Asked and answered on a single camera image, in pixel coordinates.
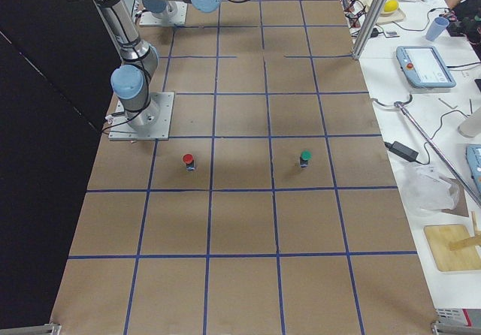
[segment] tablet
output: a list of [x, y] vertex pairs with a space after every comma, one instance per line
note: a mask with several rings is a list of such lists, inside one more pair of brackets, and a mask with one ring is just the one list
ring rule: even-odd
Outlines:
[[413, 87], [432, 89], [456, 86], [454, 77], [434, 46], [399, 46], [396, 57]]

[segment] screen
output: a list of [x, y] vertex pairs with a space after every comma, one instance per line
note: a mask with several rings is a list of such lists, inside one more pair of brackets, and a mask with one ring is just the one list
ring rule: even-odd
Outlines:
[[407, 48], [406, 54], [414, 65], [414, 70], [422, 83], [449, 82], [431, 48]]

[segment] white table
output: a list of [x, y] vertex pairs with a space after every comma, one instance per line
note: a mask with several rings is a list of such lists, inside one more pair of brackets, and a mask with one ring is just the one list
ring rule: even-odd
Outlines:
[[[400, 7], [407, 16], [400, 24], [408, 29], [422, 29], [427, 23], [426, 13], [432, 8], [445, 6], [443, 0], [402, 2]], [[442, 11], [431, 13], [431, 20], [440, 13]], [[426, 31], [404, 31], [394, 24], [383, 25], [383, 28], [395, 30], [400, 37], [384, 38], [383, 35], [379, 35], [377, 38], [371, 38], [360, 58], [371, 97], [378, 98], [383, 103], [393, 104], [395, 101], [406, 101], [411, 90], [401, 72], [398, 60], [395, 58], [397, 46], [434, 45], [447, 65], [462, 65], [479, 61], [464, 38], [451, 38], [447, 32], [444, 32], [435, 42], [430, 42], [424, 38]], [[470, 113], [470, 100], [473, 110], [481, 107], [481, 93], [473, 81], [475, 78], [481, 78], [481, 66], [452, 71], [452, 73], [457, 82], [455, 88], [444, 93], [414, 94], [413, 102], [407, 106], [428, 134], [432, 134], [439, 126], [440, 116], [451, 110], [438, 98], [453, 107], [458, 106], [458, 110], [468, 114]], [[385, 141], [401, 142], [418, 151], [420, 161], [426, 161], [426, 154], [422, 147], [424, 139], [400, 111], [384, 110], [375, 104], [374, 110]], [[457, 132], [457, 127], [463, 119], [464, 117], [459, 113], [445, 116], [443, 129], [437, 134], [434, 141], [455, 165], [458, 172], [469, 180], [470, 169], [465, 159], [465, 146], [467, 143], [481, 143], [481, 135], [473, 139], [461, 136]], [[432, 150], [430, 150], [430, 154], [431, 163], [439, 172], [452, 177]], [[407, 163], [390, 152], [389, 159], [398, 185], [403, 184], [405, 181], [404, 168]], [[479, 220], [481, 209], [469, 198], [468, 194], [466, 194], [466, 198], [468, 209], [475, 210]], [[434, 307], [436, 309], [481, 309], [481, 271], [440, 272], [436, 268], [423, 232], [426, 225], [463, 224], [472, 235], [471, 220], [442, 212], [413, 210], [407, 206], [409, 199], [405, 197], [403, 197], [403, 202]]]

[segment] red bottle cap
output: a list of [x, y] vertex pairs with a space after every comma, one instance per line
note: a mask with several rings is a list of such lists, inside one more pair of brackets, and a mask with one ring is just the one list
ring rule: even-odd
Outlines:
[[194, 162], [194, 156], [188, 153], [182, 157], [182, 161], [184, 164], [191, 164]]

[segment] blue device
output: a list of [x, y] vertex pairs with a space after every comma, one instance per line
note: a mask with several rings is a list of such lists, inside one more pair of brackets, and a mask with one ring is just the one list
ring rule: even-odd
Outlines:
[[481, 145], [467, 145], [466, 159], [473, 174], [473, 180], [481, 192]]
[[434, 46], [399, 46], [396, 57], [413, 87], [433, 89], [456, 86], [454, 77]]

